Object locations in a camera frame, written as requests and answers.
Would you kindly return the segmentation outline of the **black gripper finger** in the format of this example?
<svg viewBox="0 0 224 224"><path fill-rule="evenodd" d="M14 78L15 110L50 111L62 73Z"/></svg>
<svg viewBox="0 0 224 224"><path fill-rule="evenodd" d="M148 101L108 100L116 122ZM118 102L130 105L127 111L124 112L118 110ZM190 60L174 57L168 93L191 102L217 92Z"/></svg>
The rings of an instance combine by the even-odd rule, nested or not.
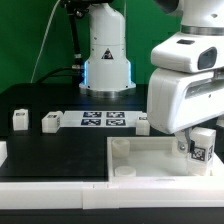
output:
<svg viewBox="0 0 224 224"><path fill-rule="evenodd" d="M191 153L195 147L195 142L190 137L191 132L191 128L186 128L175 133L178 141L178 151L184 155Z"/></svg>

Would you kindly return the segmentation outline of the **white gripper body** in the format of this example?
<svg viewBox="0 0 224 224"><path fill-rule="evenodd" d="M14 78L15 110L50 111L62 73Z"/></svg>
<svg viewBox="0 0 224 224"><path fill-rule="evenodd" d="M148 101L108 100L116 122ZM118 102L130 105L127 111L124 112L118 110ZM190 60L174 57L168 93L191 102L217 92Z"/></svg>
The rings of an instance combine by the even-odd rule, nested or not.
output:
<svg viewBox="0 0 224 224"><path fill-rule="evenodd" d="M156 69L149 80L147 117L150 125L173 134L224 115L224 75Z"/></svg>

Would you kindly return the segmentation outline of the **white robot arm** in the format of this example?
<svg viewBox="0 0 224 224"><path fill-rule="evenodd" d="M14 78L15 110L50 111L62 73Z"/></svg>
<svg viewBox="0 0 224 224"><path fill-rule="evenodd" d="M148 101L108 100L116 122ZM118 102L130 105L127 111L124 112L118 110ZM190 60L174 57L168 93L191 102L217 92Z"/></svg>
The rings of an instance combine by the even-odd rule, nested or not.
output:
<svg viewBox="0 0 224 224"><path fill-rule="evenodd" d="M90 57L75 61L83 72L79 88L96 97L117 97L135 89L126 58L125 19L113 0L60 0L73 18L90 15ZM182 18L180 31L151 51L147 118L154 129L174 134L189 151L191 128L215 118L224 126L224 0L154 0Z"/></svg>

